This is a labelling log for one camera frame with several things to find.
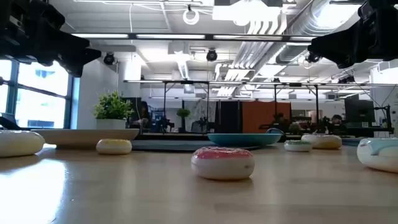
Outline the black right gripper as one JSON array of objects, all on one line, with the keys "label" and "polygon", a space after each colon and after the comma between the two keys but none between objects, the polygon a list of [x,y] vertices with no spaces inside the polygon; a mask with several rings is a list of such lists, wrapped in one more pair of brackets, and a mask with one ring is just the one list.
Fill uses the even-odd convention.
[{"label": "black right gripper", "polygon": [[360,20],[350,28],[316,37],[311,54],[348,68],[367,59],[397,58],[397,0],[365,0],[358,10]]}]

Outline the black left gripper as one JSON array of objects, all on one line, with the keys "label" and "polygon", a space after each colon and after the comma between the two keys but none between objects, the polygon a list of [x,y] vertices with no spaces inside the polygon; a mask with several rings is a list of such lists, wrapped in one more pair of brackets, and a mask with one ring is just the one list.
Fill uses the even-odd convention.
[{"label": "black left gripper", "polygon": [[20,63],[57,62],[80,78],[83,67],[101,57],[90,41],[60,30],[64,16],[47,1],[1,0],[1,58]]}]

